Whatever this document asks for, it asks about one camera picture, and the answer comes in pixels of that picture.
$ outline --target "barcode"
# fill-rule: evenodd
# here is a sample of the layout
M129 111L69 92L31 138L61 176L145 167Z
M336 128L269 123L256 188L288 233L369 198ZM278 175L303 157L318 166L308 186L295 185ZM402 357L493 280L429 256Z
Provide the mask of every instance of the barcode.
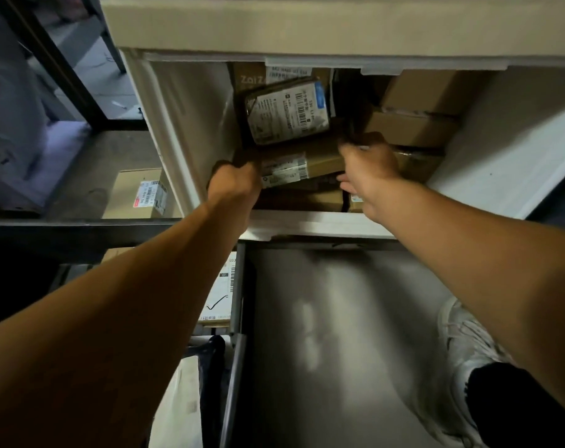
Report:
M297 165L299 166L299 180L307 179L308 176L308 168L305 166L305 158L300 158L297 160Z
M295 102L297 104L297 115L299 116L299 125L303 132L308 130L308 119L305 115L305 101L303 100L303 93L298 92L295 94Z
M234 267L230 268L230 293L233 294L234 289Z

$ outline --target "black pants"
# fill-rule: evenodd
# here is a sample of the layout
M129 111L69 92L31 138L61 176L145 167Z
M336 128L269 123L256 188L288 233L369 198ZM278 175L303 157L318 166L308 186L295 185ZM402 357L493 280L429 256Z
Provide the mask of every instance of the black pants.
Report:
M565 446L565 410L525 370L490 363L473 370L466 402L489 448Z

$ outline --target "white label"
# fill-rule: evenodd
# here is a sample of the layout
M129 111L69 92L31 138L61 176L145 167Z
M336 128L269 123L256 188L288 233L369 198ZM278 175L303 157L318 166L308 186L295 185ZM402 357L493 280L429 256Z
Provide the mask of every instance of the white label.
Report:
M227 321L230 319L236 261L237 252L233 251L212 285L208 299L199 316L199 321Z
M262 162L262 187L275 187L309 179L305 152Z
M311 75L311 67L266 66L266 85Z
M330 123L322 83L308 82L257 96L247 120L257 144L325 132Z
M164 215L167 195L167 189L160 181L141 181L133 207L155 207L160 215Z

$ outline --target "right hand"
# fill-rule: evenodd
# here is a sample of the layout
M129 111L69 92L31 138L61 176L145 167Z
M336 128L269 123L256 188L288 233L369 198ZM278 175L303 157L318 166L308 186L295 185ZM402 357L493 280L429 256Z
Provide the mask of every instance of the right hand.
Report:
M361 136L359 146L343 142L338 150L345 158L345 173L337 178L340 188L363 199L364 214L380 223L375 206L380 200L380 191L388 181L402 179L390 146L382 134L372 132Z

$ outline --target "shoe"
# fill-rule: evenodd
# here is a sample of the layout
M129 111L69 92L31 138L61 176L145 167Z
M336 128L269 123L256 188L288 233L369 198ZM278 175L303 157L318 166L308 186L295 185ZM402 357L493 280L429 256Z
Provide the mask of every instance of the shoe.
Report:
M465 401L472 371L508 355L456 297L438 314L438 351L413 408L437 441L448 447L486 447Z

